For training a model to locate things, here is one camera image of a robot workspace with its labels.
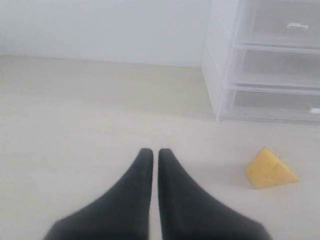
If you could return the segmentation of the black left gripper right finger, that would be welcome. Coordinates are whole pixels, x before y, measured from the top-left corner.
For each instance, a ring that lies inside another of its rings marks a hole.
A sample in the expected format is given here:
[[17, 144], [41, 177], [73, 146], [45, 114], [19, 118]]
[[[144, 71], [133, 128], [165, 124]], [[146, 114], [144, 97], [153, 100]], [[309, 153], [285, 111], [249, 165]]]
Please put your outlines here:
[[265, 227], [201, 188], [173, 151], [158, 153], [158, 203], [164, 240], [270, 240]]

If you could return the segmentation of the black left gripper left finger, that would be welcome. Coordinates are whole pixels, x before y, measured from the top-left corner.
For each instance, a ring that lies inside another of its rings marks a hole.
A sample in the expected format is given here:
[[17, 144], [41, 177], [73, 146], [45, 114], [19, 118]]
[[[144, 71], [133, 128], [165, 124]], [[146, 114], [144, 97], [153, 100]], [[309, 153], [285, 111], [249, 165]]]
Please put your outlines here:
[[46, 240], [147, 240], [153, 183], [153, 151], [142, 148], [105, 194], [57, 221]]

